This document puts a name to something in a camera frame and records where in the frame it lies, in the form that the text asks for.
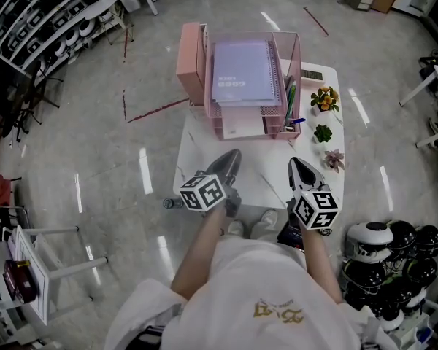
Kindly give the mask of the green pen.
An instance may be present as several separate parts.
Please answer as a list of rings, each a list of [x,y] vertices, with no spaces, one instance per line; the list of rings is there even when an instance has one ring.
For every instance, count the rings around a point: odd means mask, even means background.
[[[285,114],[285,124],[292,118],[293,115],[293,105],[296,98],[296,81],[292,80],[289,82],[287,87],[287,111]]]

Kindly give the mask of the orange flower potted plant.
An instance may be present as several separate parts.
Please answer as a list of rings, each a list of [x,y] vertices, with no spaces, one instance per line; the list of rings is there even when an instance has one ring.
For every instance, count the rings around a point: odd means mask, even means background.
[[[320,112],[339,112],[339,94],[331,86],[320,87],[316,93],[311,94],[310,105],[317,108]]]

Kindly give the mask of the person's white shirt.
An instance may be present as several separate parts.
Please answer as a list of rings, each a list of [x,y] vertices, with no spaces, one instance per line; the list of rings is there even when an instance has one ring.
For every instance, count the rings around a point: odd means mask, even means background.
[[[301,265],[301,254],[266,241],[223,237],[210,277],[185,299],[142,281],[115,317],[104,350],[126,350],[159,326],[161,350],[396,350],[376,318],[334,300]]]

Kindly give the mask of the pink succulent potted plant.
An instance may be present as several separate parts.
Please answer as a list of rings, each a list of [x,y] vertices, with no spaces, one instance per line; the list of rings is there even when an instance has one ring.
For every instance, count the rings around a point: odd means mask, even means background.
[[[340,170],[345,169],[343,160],[345,159],[345,154],[336,150],[326,150],[324,163],[335,172],[339,173]]]

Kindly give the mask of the pink desk organizer tray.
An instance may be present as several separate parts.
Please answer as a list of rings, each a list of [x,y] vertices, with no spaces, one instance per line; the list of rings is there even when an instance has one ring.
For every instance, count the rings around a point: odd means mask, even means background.
[[[204,86],[204,111],[212,128],[220,140],[223,138],[221,107],[212,100],[213,53],[215,44],[223,41],[266,40],[272,51],[273,69],[281,70],[276,77],[280,106],[262,106],[261,114],[264,123],[264,134],[243,138],[244,140],[295,140],[301,134],[300,124],[286,126],[287,87],[290,81],[296,81],[296,98],[291,120],[300,118],[301,86],[301,45],[296,32],[286,31],[242,31],[212,34],[207,40],[206,72]]]

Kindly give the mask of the black rectangular box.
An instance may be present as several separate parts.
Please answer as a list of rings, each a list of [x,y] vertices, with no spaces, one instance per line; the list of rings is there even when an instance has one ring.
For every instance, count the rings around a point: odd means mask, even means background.
[[[277,242],[294,249],[304,250],[304,244],[299,225],[292,225],[289,221],[284,224],[282,230],[279,232],[277,236]]]

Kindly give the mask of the white oval side table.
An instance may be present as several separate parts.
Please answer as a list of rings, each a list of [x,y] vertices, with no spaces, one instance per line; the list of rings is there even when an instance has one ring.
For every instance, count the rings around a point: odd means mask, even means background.
[[[92,5],[88,6],[82,13],[86,20],[92,20],[100,16],[104,11],[109,10],[110,7],[116,3],[117,0],[98,0]]]

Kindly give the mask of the purple spiral notebook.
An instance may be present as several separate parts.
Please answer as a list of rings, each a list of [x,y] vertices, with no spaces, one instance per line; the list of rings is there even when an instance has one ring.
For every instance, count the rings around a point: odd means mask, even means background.
[[[212,100],[280,100],[266,40],[223,41],[213,53]]]

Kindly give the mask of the white paper sheet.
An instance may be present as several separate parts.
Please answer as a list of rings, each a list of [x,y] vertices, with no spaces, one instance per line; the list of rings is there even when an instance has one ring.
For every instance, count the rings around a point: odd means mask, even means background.
[[[223,138],[238,139],[264,134],[264,123],[259,106],[233,106],[221,109]]]

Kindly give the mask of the white plastic crate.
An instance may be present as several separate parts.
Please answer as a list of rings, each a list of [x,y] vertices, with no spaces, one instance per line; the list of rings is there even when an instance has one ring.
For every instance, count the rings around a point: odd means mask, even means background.
[[[428,314],[419,311],[409,316],[400,311],[395,319],[381,319],[380,323],[398,350],[426,350],[434,334],[429,319]]]

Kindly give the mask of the white digital clock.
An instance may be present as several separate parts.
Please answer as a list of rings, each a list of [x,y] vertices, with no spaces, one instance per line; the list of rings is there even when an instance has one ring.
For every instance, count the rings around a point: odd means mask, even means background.
[[[325,82],[323,73],[311,69],[301,70],[301,81],[305,84],[318,84],[318,85],[323,85]]]

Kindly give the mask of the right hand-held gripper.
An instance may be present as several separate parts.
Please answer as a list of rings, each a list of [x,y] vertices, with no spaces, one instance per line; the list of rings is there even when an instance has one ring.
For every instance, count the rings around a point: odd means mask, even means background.
[[[325,233],[339,214],[339,203],[322,174],[307,161],[292,157],[288,163],[292,198],[288,202],[289,225]]]

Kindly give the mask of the pile of black white helmets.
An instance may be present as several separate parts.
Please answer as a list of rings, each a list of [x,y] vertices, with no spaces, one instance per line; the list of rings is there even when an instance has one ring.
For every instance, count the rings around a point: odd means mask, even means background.
[[[388,332],[421,309],[437,277],[438,229],[404,220],[362,222],[348,228],[340,284],[354,309],[364,306]]]

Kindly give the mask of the person's right shoe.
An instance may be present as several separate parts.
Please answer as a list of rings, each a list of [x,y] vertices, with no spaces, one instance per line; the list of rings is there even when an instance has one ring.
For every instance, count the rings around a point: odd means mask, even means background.
[[[278,212],[275,209],[266,210],[260,220],[250,229],[250,239],[275,242],[279,234],[277,229]]]

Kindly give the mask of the white metal shelving rack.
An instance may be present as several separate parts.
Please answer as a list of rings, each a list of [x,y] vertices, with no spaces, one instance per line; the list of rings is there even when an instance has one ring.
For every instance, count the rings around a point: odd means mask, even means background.
[[[0,59],[22,74],[49,77],[112,29],[128,31],[120,0],[0,0]]]

